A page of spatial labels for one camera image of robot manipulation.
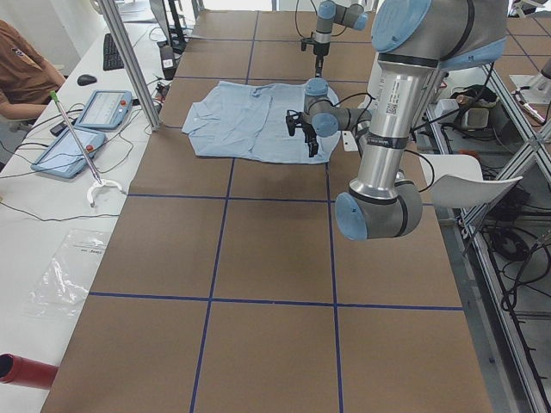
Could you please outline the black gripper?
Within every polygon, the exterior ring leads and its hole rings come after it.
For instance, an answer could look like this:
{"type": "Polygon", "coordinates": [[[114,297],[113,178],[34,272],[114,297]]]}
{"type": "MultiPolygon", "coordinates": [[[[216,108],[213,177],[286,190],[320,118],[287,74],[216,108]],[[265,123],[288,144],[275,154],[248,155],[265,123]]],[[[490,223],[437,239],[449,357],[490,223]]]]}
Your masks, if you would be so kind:
{"type": "Polygon", "coordinates": [[[319,152],[319,143],[316,139],[316,132],[313,126],[303,119],[302,112],[288,109],[285,116],[288,135],[294,136],[297,129],[305,134],[305,141],[308,148],[308,156],[315,157],[319,152]]]}
{"type": "Polygon", "coordinates": [[[313,54],[316,55],[315,77],[321,77],[324,65],[323,57],[329,54],[330,34],[321,33],[319,31],[311,32],[309,37],[303,37],[300,39],[301,51],[304,52],[308,45],[313,46],[313,54]]]}

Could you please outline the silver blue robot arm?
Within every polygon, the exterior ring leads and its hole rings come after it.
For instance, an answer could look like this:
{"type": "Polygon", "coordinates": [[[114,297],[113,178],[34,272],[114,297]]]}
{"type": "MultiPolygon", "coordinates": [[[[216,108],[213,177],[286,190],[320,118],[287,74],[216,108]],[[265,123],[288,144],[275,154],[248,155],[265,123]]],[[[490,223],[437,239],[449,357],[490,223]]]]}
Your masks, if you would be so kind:
{"type": "Polygon", "coordinates": [[[350,28],[362,31],[368,24],[369,12],[359,3],[345,7],[333,1],[323,1],[316,15],[316,27],[311,34],[308,37],[300,34],[300,49],[304,52],[308,46],[313,47],[314,76],[322,77],[324,60],[330,51],[333,27],[338,25],[344,30],[350,28]]]}
{"type": "Polygon", "coordinates": [[[321,77],[306,84],[304,107],[288,111],[288,133],[300,128],[310,155],[319,138],[353,132],[361,155],[356,178],[335,202],[337,226],[351,240],[401,237],[420,222],[415,184],[399,176],[422,89],[439,71],[496,61],[505,49],[506,1],[386,1],[378,8],[371,42],[381,79],[372,110],[332,103],[321,77]]]}

